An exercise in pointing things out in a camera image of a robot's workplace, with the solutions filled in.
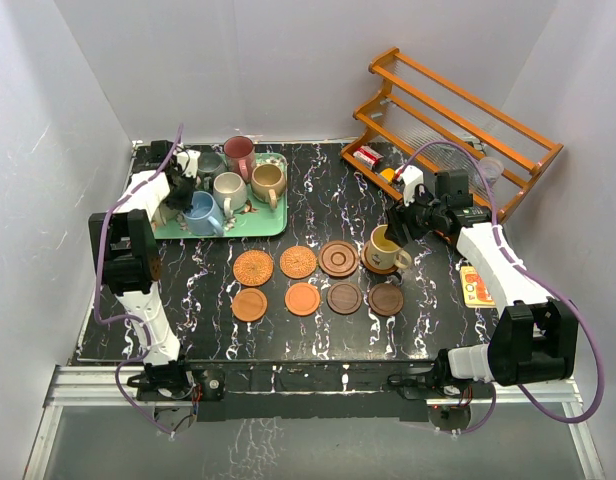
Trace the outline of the ringed wooden coaster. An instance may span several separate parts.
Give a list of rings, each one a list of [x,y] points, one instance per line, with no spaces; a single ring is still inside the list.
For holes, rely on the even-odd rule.
[[[361,261],[364,265],[364,267],[375,273],[375,274],[379,274],[379,275],[389,275],[389,274],[393,274],[396,273],[398,271],[398,267],[397,266],[392,266],[390,268],[387,269],[379,269],[376,266],[372,265],[371,262],[367,259],[367,245],[364,246],[362,253],[360,255]]]
[[[321,270],[334,278],[345,278],[359,265],[357,250],[348,242],[337,240],[325,244],[318,255]]]

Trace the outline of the woven rattan coaster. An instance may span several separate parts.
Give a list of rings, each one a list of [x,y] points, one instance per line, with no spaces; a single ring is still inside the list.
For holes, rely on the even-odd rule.
[[[273,275],[274,261],[262,250],[249,250],[237,257],[233,264],[235,279],[247,287],[264,285]]]
[[[317,257],[308,247],[293,246],[282,253],[280,268],[291,279],[303,279],[316,270]]]

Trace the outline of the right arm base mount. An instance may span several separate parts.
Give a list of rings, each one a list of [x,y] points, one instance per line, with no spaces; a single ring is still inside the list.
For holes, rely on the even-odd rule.
[[[434,405],[432,413],[435,417],[430,419],[435,425],[436,434],[443,432],[456,439],[462,434],[475,432],[482,427],[495,411],[497,393],[496,388],[492,386],[494,377],[490,372],[486,353],[487,347],[484,345],[442,349],[429,371],[408,375],[391,374],[387,383],[406,399],[422,392],[452,397],[453,393],[449,393],[449,390],[457,390],[459,392],[457,404]],[[490,387],[491,404],[484,417],[469,426],[469,404],[472,401],[473,385],[476,383]]]

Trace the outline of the light orange wooden coaster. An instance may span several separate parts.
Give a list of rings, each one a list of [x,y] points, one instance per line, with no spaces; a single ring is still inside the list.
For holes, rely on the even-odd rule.
[[[321,296],[314,285],[300,282],[289,287],[284,300],[290,313],[296,316],[308,316],[318,309]]]

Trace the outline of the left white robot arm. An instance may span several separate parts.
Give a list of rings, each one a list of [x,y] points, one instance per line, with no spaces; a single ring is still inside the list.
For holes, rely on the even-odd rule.
[[[168,150],[156,168],[132,174],[114,206],[88,220],[96,285],[108,287],[122,304],[142,362],[152,367],[175,363],[180,354],[159,294],[161,259],[153,225],[165,209],[179,214],[191,207],[200,157],[169,141],[150,146],[153,154],[163,148]]]

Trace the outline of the dark walnut coaster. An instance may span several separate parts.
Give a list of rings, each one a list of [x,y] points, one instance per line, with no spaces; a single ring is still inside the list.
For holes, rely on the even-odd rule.
[[[399,313],[404,305],[402,291],[390,283],[377,284],[368,293],[370,308],[381,316],[394,316]]]
[[[355,313],[363,302],[360,288],[350,282],[337,282],[327,292],[327,304],[332,311],[340,315]]]

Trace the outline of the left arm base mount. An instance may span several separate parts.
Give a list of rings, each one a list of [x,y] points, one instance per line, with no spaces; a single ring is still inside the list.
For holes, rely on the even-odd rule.
[[[164,365],[144,364],[141,373],[130,376],[124,383],[136,390],[136,397],[132,398],[126,392],[122,396],[150,419],[161,433],[174,440],[185,423],[191,425],[198,419],[202,402],[218,402],[224,398],[225,380],[225,373],[221,370],[192,366],[181,356]],[[157,419],[157,411],[148,415],[136,402],[152,399],[189,402],[190,412],[172,426],[162,425]]]

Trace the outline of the cream yellow mug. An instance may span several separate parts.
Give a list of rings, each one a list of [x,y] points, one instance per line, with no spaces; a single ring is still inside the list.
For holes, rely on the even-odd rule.
[[[410,254],[397,243],[385,238],[387,224],[377,226],[366,242],[367,259],[379,269],[397,266],[398,269],[407,269],[412,266],[413,259]]]

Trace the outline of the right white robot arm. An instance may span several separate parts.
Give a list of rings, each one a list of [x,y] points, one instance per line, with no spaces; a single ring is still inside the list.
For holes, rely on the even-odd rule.
[[[489,208],[476,204],[464,170],[440,171],[429,190],[414,167],[398,171],[403,199],[387,211],[386,236],[400,246],[436,232],[451,240],[476,269],[495,303],[499,321],[488,343],[442,349],[421,384],[454,397],[470,382],[502,386],[571,376],[578,321],[566,303],[522,274]]]

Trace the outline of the light blue mug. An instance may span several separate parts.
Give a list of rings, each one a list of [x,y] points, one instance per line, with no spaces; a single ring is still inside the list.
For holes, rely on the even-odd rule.
[[[196,191],[191,206],[183,212],[191,234],[198,237],[223,237],[224,216],[214,197],[204,191]]]

